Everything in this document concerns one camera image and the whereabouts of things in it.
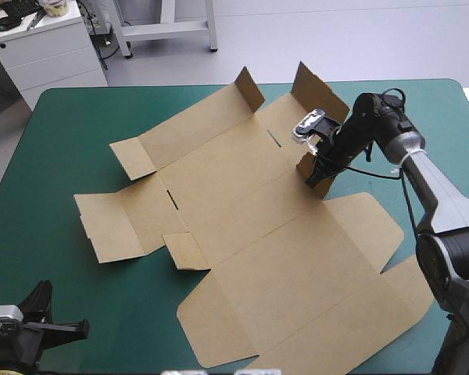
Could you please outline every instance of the black cable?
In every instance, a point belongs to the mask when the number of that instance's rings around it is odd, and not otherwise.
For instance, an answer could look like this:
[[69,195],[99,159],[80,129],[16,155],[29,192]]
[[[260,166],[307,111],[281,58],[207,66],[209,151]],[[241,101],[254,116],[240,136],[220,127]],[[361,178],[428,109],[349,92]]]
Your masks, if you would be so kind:
[[412,230],[414,231],[415,242],[417,242],[417,227],[415,225],[414,211],[412,210],[412,203],[408,196],[408,189],[406,188],[405,172],[403,168],[399,168],[399,177],[401,180],[401,186],[403,187],[403,195],[405,196],[406,207],[408,208],[408,215],[410,216],[410,223],[412,224]]
[[399,180],[401,178],[400,176],[396,176],[396,177],[386,176],[386,175],[383,175],[383,174],[376,174],[376,173],[368,172],[366,170],[358,170],[356,168],[352,168],[351,166],[342,166],[342,165],[338,164],[337,162],[335,162],[334,160],[329,159],[326,156],[323,156],[321,154],[317,154],[317,157],[319,157],[320,159],[323,159],[325,162],[329,162],[330,164],[333,164],[335,167],[340,168],[342,170],[352,170],[353,172],[366,174],[367,176],[372,176],[372,177],[377,177],[377,178],[384,178],[386,180]]
[[[94,22],[92,22],[92,15],[90,14],[90,12],[88,11],[87,6],[85,6],[85,4],[83,2],[81,2],[80,0],[77,0],[77,4],[84,7],[85,12],[87,13],[88,21],[91,23],[91,26],[92,26],[92,33],[94,34],[94,37],[95,37],[95,26],[94,26]],[[99,61],[102,64],[102,67],[104,68],[104,70],[108,70],[108,66],[106,65],[104,59],[101,56],[101,50],[99,49],[99,46],[97,45],[97,42],[92,42],[92,44],[94,45],[95,52],[97,53],[97,56],[99,58]]]
[[109,55],[107,55],[106,57],[102,57],[101,60],[104,61],[104,60],[109,59],[109,58],[110,58],[111,56],[113,56],[119,49],[120,49],[120,46],[116,47],[113,52],[111,52],[111,53],[110,53]]

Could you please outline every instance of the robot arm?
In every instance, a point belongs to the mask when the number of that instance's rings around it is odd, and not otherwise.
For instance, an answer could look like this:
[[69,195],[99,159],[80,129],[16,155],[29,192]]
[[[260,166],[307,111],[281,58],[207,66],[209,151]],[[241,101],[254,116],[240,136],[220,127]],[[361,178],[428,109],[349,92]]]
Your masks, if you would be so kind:
[[306,181],[312,188],[341,173],[362,151],[368,160],[373,142],[403,169],[424,207],[415,230],[417,260],[452,320],[432,373],[469,374],[469,198],[429,159],[424,137],[405,115],[404,93],[397,90],[400,99],[389,91],[361,94],[343,125],[315,109],[292,135],[315,156]]

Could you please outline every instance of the metal frame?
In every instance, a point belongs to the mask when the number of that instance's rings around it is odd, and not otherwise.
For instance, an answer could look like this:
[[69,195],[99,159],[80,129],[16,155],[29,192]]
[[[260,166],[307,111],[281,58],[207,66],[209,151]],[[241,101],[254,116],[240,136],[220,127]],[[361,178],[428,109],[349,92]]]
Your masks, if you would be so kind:
[[152,41],[191,36],[209,35],[210,51],[217,51],[216,21],[213,0],[205,0],[206,21],[175,22],[175,0],[162,0],[160,23],[127,26],[124,23],[118,0],[106,0],[107,12],[122,55],[131,58],[131,41]]

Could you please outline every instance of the cardboard flap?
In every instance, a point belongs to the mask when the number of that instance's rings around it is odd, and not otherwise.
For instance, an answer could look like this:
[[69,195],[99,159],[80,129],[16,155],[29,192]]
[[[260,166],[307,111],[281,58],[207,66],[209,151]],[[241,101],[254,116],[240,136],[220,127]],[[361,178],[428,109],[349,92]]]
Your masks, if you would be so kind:
[[263,102],[263,95],[244,68],[235,83],[137,138],[113,143],[111,147],[131,179],[143,177],[247,120]]
[[117,193],[75,195],[75,201],[99,263],[144,255]]
[[109,146],[131,180],[156,172],[156,168],[142,147],[139,138],[129,138]]
[[410,329],[432,294],[413,257],[384,273],[252,362],[286,375],[343,375]]
[[404,238],[396,221],[369,193],[348,195],[323,204],[380,273]]
[[347,104],[303,62],[297,69],[291,93],[307,113],[322,108],[328,116],[342,123],[349,112]]
[[259,107],[266,100],[250,76],[249,70],[246,68],[246,66],[243,67],[234,84],[242,93],[243,98],[245,98],[252,112],[255,112],[257,109],[259,109]]
[[187,230],[156,174],[117,193],[75,200],[100,263],[148,255],[165,245],[162,234]]
[[210,269],[191,233],[164,234],[162,237],[178,270]]
[[179,305],[177,318],[203,367],[257,355],[212,272]]
[[322,80],[300,63],[292,92],[283,95],[257,113],[294,165],[309,149],[306,144],[298,144],[293,140],[292,129],[315,108],[324,109],[338,122],[344,121],[349,112],[348,106]]

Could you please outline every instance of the cardboard box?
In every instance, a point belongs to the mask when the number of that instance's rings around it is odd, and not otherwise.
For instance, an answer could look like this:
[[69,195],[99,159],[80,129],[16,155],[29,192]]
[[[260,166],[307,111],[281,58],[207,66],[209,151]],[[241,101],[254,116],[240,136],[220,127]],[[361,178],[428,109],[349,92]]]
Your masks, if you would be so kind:
[[[303,64],[292,91],[237,80],[150,131],[111,145],[129,178],[76,195],[99,262],[166,245],[180,270],[210,270],[177,311],[206,367],[258,355],[286,374],[347,373],[412,327],[432,295],[414,259],[380,274],[403,232],[367,193],[322,201],[295,168],[291,129],[347,106]],[[309,156],[299,164],[309,171]]]

